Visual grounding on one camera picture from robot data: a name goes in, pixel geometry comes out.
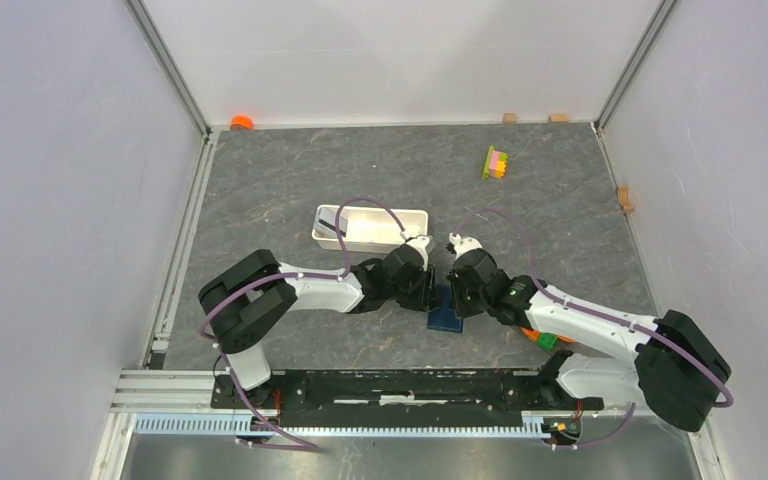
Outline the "blue card holder wallet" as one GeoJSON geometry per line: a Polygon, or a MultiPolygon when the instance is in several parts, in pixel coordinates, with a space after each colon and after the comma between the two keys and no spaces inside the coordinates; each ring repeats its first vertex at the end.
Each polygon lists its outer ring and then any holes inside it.
{"type": "Polygon", "coordinates": [[[460,334],[463,332],[463,320],[454,310],[453,292],[449,285],[437,284],[435,292],[437,307],[427,316],[427,328],[433,331],[460,334]]]}

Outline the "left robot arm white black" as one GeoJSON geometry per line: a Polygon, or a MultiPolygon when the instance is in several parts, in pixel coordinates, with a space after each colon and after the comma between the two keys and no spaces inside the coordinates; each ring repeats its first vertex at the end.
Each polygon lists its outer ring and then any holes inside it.
{"type": "Polygon", "coordinates": [[[413,237],[382,258],[337,270],[303,269],[256,250],[201,288],[197,298],[206,320],[200,333],[227,360],[238,397],[262,407],[273,397],[274,381],[261,341],[286,313],[362,314],[388,302],[431,311],[439,304],[432,249],[430,237],[413,237]]]}

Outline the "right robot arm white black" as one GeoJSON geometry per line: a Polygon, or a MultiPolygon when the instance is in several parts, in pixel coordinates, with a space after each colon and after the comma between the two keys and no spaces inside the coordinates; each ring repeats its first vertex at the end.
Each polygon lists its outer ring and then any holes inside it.
{"type": "Polygon", "coordinates": [[[731,402],[725,358],[688,315],[624,313],[566,294],[528,275],[508,276],[478,248],[458,253],[448,276],[462,318],[486,313],[500,324],[571,339],[599,352],[565,353],[537,382],[540,400],[562,408],[574,398],[643,403],[673,427],[697,432],[731,402]]]}

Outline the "white plastic tray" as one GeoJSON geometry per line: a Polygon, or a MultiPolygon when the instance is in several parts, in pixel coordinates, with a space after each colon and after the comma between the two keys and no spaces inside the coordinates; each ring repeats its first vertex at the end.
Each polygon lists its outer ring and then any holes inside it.
{"type": "MultiPolygon", "coordinates": [[[[311,238],[322,249],[339,251],[338,239],[323,238],[314,231],[314,222],[328,218],[334,225],[337,205],[323,204],[315,210],[311,238]]],[[[414,234],[427,234],[429,215],[424,210],[394,209],[404,229],[414,234]]],[[[387,254],[401,245],[401,228],[393,217],[382,208],[346,206],[340,213],[340,232],[348,252],[387,254]]]]}

